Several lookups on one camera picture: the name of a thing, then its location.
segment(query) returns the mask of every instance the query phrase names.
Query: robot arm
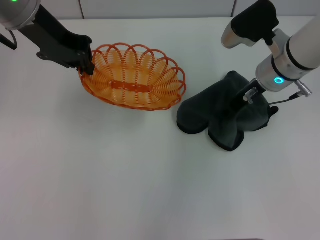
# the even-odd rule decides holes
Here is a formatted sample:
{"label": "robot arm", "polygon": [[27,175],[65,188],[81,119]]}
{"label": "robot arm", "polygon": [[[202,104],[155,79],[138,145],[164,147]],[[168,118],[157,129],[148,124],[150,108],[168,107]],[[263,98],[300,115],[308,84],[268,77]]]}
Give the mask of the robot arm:
{"label": "robot arm", "polygon": [[264,39],[272,54],[256,68],[260,93],[279,92],[295,83],[300,93],[308,97],[311,91],[300,79],[320,66],[320,15],[292,37],[280,29],[273,31],[278,24],[274,5],[269,0],[259,0],[231,21],[221,42],[231,49],[239,44],[252,47]]}
{"label": "robot arm", "polygon": [[85,35],[66,30],[41,4],[40,0],[1,0],[0,23],[7,30],[18,30],[40,48],[40,59],[66,68],[94,73],[90,44]]}

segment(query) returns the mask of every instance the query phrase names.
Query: table surface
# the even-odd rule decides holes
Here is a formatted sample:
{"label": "table surface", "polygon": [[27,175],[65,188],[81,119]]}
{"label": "table surface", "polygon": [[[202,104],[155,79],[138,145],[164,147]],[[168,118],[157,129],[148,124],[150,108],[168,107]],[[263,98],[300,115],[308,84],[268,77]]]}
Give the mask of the table surface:
{"label": "table surface", "polygon": [[[311,17],[279,17],[294,34]],[[251,80],[263,42],[225,49],[230,18],[63,20],[92,48],[164,51],[187,76],[184,99],[235,70]],[[36,57],[19,32],[0,46],[0,238],[3,240],[318,240],[320,81],[279,106],[234,152],[176,126],[178,106],[146,112],[88,94],[74,69]],[[297,88],[267,92],[269,102]]]}

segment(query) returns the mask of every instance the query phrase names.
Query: woven basket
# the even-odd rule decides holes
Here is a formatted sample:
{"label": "woven basket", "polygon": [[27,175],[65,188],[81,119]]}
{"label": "woven basket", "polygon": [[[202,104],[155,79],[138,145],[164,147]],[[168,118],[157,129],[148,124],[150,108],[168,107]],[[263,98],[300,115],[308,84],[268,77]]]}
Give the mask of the woven basket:
{"label": "woven basket", "polygon": [[162,51],[144,45],[102,45],[93,51],[92,62],[92,76],[79,72],[83,87],[100,100],[119,107],[168,110],[181,101],[187,89],[186,75],[177,63]]}

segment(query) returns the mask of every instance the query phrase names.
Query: cable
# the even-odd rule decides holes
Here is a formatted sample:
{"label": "cable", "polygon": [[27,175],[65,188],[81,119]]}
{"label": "cable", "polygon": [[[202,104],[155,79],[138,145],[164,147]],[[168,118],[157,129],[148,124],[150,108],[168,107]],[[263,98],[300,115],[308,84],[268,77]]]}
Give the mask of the cable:
{"label": "cable", "polygon": [[80,10],[81,10],[82,19],[84,20],[85,15],[84,15],[84,11],[82,10],[81,0],[78,0],[78,2],[79,2]]}
{"label": "cable", "polygon": [[234,3],[233,3],[233,8],[232,8],[232,12],[231,12],[231,17],[233,17],[233,16],[234,16],[234,14],[235,14],[235,10],[236,10],[236,5],[237,5],[237,1],[238,1],[238,0],[234,0]]}
{"label": "cable", "polygon": [[292,101],[294,99],[300,98],[302,95],[303,95],[303,93],[301,91],[298,91],[295,94],[293,94],[292,96],[290,96],[287,100],[275,101],[275,102],[269,103],[269,105],[286,103],[286,102]]}
{"label": "cable", "polygon": [[0,43],[6,45],[8,48],[11,48],[12,50],[16,50],[18,47],[17,39],[14,33],[11,30],[8,30],[13,38],[13,42],[10,41],[8,38],[0,34]]}
{"label": "cable", "polygon": [[282,104],[282,103],[286,103],[286,102],[289,102],[289,101],[291,101],[291,100],[287,99],[287,100],[283,100],[283,101],[276,101],[276,102],[269,103],[269,105]]}

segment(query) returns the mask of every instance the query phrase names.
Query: oven mitt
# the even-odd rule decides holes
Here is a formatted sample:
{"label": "oven mitt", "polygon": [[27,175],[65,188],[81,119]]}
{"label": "oven mitt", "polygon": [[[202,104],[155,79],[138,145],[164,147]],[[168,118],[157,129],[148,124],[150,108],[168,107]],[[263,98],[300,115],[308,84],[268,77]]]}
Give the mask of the oven mitt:
{"label": "oven mitt", "polygon": [[186,134],[198,134],[209,128],[210,138],[226,151],[237,149],[245,138],[244,132],[268,126],[278,107],[270,107],[263,95],[253,99],[253,104],[239,111],[230,107],[231,100],[249,81],[236,71],[198,95],[184,101],[177,112],[177,125]]}

